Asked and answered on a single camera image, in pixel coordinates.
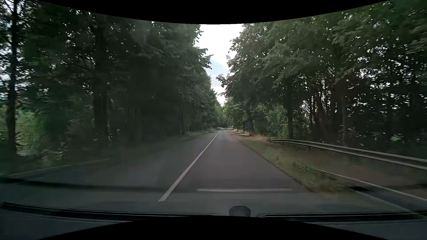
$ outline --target asphalt road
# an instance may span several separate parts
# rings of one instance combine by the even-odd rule
[[[222,130],[163,150],[13,176],[0,184],[0,202],[98,211],[215,213],[244,205],[266,213],[402,211],[356,192],[313,193]],[[0,238],[46,237],[112,222],[81,223],[0,210]],[[31,235],[20,230],[30,225]]]

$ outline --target road marking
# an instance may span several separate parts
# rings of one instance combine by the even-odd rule
[[[388,201],[386,201],[386,200],[383,200],[383,199],[380,199],[380,198],[377,198],[377,197],[374,197],[374,196],[371,196],[371,195],[369,195],[369,194],[362,193],[362,192],[359,192],[359,191],[356,191],[356,193],[359,193],[359,194],[362,194],[362,195],[368,196],[368,197],[373,198],[373,199],[375,199],[375,200],[377,200],[377,201],[380,201],[380,202],[384,202],[384,203],[386,203],[386,204],[388,204],[388,205],[390,205],[390,206],[393,206],[393,207],[395,207],[395,208],[400,208],[400,209],[402,209],[402,210],[404,210],[404,211],[407,211],[407,212],[410,212],[410,213],[412,213],[412,214],[414,214],[414,215],[421,216],[422,218],[426,218],[425,216],[423,216],[423,215],[421,215],[421,214],[419,214],[419,213],[413,212],[413,211],[411,211],[411,210],[409,210],[409,209],[407,209],[407,208],[401,207],[401,206],[399,206],[399,205],[396,205],[396,204],[394,204],[394,203],[388,202]]]
[[[291,191],[292,188],[202,188],[198,192],[216,192],[216,193],[250,193],[250,192],[284,192]]]
[[[42,168],[42,169],[37,169],[37,170],[33,170],[33,171],[27,171],[27,172],[23,172],[23,173],[14,173],[14,174],[9,174],[8,176],[15,176],[15,175],[24,174],[24,173],[32,173],[32,172],[37,172],[37,171],[43,171],[43,170],[48,170],[48,169],[54,169],[54,168],[58,168],[58,167],[68,167],[68,166],[71,166],[71,164],[62,165],[62,166],[57,166],[57,167]]]
[[[96,162],[96,161],[109,160],[109,159],[113,159],[113,158],[104,158],[104,159],[92,160],[92,161],[78,163],[77,165],[90,163],[90,162]],[[42,168],[42,169],[37,169],[37,170],[32,170],[32,171],[27,171],[27,172],[22,172],[22,173],[13,173],[13,174],[9,174],[7,176],[15,176],[15,175],[20,175],[20,174],[24,174],[24,173],[33,173],[33,172],[37,172],[37,171],[49,170],[49,169],[54,169],[54,168],[59,168],[59,167],[68,167],[68,166],[71,166],[71,164],[61,165],[61,166],[56,166],[56,167],[47,167],[47,168]]]
[[[394,189],[390,189],[390,188],[387,188],[387,187],[383,187],[383,186],[380,186],[380,185],[376,185],[376,184],[373,184],[373,183],[370,183],[370,182],[367,182],[367,181],[362,181],[362,180],[359,180],[359,179],[354,179],[354,178],[351,178],[351,177],[343,176],[343,175],[336,174],[336,173],[331,173],[331,172],[320,170],[320,169],[316,169],[316,170],[319,170],[319,171],[322,171],[322,172],[325,172],[325,173],[330,173],[330,174],[333,174],[333,175],[337,175],[337,176],[340,176],[340,177],[343,177],[343,178],[347,178],[347,179],[351,179],[351,180],[363,182],[363,183],[366,183],[366,184],[369,184],[369,185],[372,185],[372,186],[376,186],[376,187],[379,187],[379,188],[387,189],[387,190],[395,192],[395,193],[400,193],[400,194],[403,194],[403,195],[406,195],[406,196],[410,196],[410,197],[413,197],[413,198],[416,198],[416,199],[419,199],[419,200],[427,202],[427,199],[424,199],[424,198],[421,198],[421,197],[418,197],[418,196],[414,196],[414,195],[411,195],[411,194],[403,193],[403,192],[400,192],[400,191],[397,191],[397,190],[394,190]]]
[[[169,187],[169,189],[163,194],[163,196],[158,200],[158,202],[164,202],[167,197],[169,197],[170,193],[175,189],[178,183],[184,178],[185,174],[190,170],[190,168],[196,163],[197,159],[205,152],[205,150],[209,147],[209,145],[214,141],[214,139],[218,136],[219,132],[215,135],[215,137],[211,140],[211,142],[203,149],[201,153],[197,156],[196,159],[187,167],[187,169],[179,176],[179,178]]]
[[[92,161],[82,162],[82,163],[78,163],[78,164],[85,164],[85,163],[91,163],[91,162],[98,162],[98,161],[110,160],[110,159],[113,159],[113,158],[104,158],[104,159],[92,160]]]

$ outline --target dry grass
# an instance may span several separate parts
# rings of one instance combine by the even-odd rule
[[[273,143],[261,141],[259,138],[252,139],[252,137],[240,138],[240,140],[312,192],[338,192],[346,190],[346,186],[338,183],[334,176],[318,171],[310,165],[298,161],[297,158],[285,153]]]

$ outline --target green foliage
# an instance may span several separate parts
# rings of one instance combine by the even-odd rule
[[[426,157],[426,13],[425,1],[390,0],[244,24],[217,77],[226,116],[276,138]]]
[[[24,4],[18,43],[18,154],[46,165],[223,125],[206,73],[210,56],[194,46],[198,24],[141,21],[38,1]],[[0,11],[7,12],[4,3]],[[10,13],[0,18],[8,53]],[[10,58],[0,74],[10,75]],[[0,100],[8,82],[0,83]],[[7,141],[0,108],[0,147]]]

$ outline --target metal guardrail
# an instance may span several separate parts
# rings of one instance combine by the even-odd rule
[[[330,151],[359,156],[363,158],[370,158],[370,159],[375,159],[375,160],[385,161],[389,163],[427,170],[427,159],[422,159],[422,158],[414,158],[414,157],[396,155],[396,154],[385,153],[385,152],[376,152],[376,151],[370,151],[370,150],[364,150],[364,149],[358,149],[358,148],[352,148],[352,147],[346,147],[346,146],[338,146],[338,145],[317,143],[317,142],[303,141],[303,140],[283,139],[283,140],[268,140],[268,141],[271,143],[292,143],[292,144],[299,144],[299,145],[304,145],[309,147],[316,147],[316,148],[326,149]]]

